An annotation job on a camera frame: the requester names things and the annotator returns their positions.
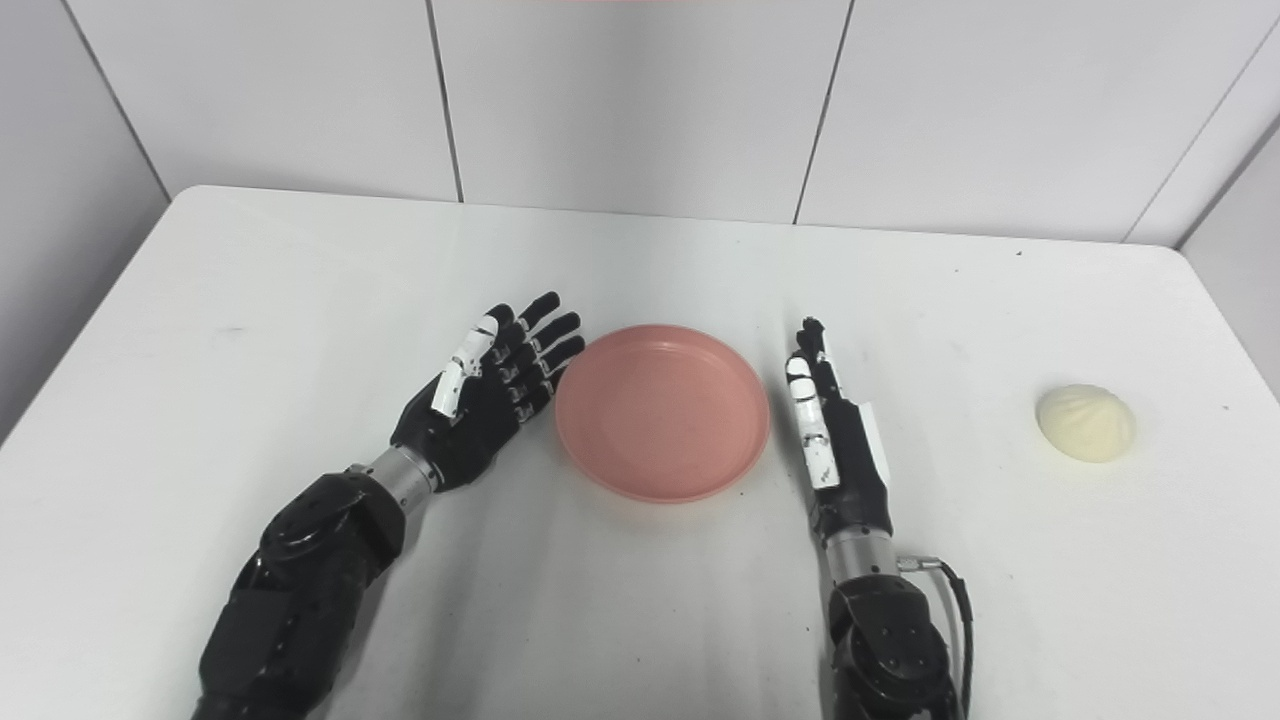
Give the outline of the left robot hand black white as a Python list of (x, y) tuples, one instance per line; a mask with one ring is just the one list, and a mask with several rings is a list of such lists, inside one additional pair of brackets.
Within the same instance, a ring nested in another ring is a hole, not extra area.
[(580, 315), (566, 311), (554, 291), (521, 313), (495, 305), (407, 402), (390, 446), (425, 470), (434, 493), (475, 482), (554, 398), (586, 347), (580, 327)]

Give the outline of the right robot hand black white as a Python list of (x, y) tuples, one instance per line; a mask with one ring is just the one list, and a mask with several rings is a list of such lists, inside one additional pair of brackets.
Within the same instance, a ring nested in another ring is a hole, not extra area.
[(893, 534), (888, 491), (876, 461), (872, 428), (846, 397), (814, 316), (795, 334), (785, 377), (812, 489), (812, 529), (827, 541), (842, 530)]

